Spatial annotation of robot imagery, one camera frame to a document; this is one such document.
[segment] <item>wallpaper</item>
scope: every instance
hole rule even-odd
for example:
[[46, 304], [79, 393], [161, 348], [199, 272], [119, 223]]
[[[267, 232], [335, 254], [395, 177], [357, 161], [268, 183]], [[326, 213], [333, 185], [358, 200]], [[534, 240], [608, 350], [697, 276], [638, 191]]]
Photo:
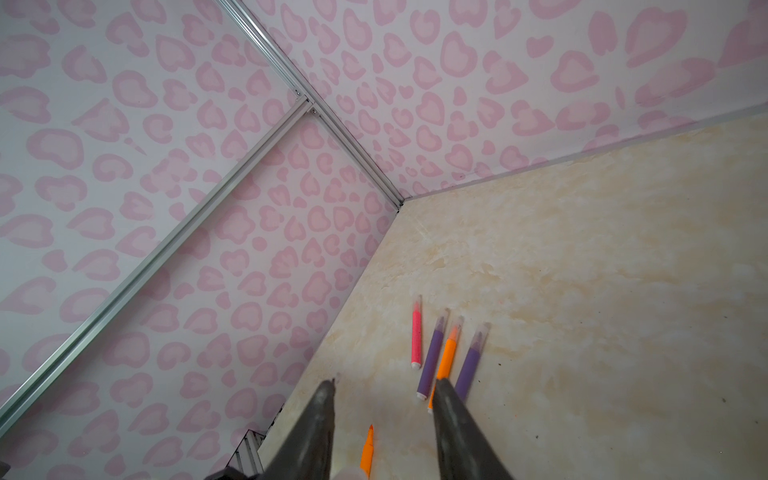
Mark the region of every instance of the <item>wallpaper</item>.
[[0, 5], [0, 404], [294, 102], [212, 0]]
[[246, 0], [405, 196], [768, 101], [766, 0]]
[[10, 479], [200, 479], [264, 431], [395, 211], [304, 118], [3, 438]]

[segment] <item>metal beam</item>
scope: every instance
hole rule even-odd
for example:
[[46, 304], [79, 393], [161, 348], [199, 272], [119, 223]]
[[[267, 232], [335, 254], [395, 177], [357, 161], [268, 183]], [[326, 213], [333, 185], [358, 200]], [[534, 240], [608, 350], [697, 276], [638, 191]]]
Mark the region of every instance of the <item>metal beam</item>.
[[158, 245], [123, 283], [91, 314], [58, 349], [48, 357], [16, 393], [0, 407], [0, 437], [24, 414], [40, 395], [61, 375], [111, 322], [141, 287], [160, 269], [184, 241], [216, 210], [278, 141], [314, 104], [306, 95], [296, 103], [248, 152], [230, 173]]
[[304, 77], [288, 56], [266, 32], [241, 0], [217, 0], [225, 12], [242, 28], [246, 36], [262, 52], [271, 63], [277, 73], [291, 85], [296, 93], [306, 95], [314, 104], [321, 121], [327, 126], [331, 134], [352, 155], [352, 158], [371, 177], [371, 180], [399, 210], [405, 198], [398, 192], [392, 181], [381, 171], [376, 162], [368, 155], [368, 152], [360, 145], [357, 139], [347, 130], [341, 120], [336, 116], [331, 107], [317, 93], [315, 88]]

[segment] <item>pink leopard print wallpaper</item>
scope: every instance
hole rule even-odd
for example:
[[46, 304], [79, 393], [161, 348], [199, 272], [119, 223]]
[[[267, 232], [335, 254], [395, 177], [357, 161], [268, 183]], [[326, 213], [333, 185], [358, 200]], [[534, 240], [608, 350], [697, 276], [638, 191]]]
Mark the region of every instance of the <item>pink leopard print wallpaper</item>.
[[294, 95], [212, 0], [0, 12], [3, 403]]
[[9, 478], [223, 468], [270, 426], [394, 216], [302, 119], [4, 437]]
[[768, 101], [767, 0], [246, 0], [405, 196]]

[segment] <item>red marker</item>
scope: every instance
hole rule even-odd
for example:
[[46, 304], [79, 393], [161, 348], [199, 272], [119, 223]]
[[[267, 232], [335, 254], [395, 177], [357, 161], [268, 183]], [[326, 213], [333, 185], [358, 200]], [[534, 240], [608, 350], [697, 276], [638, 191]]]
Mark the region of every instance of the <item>red marker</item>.
[[411, 333], [411, 368], [422, 368], [422, 296], [413, 298], [413, 331]]

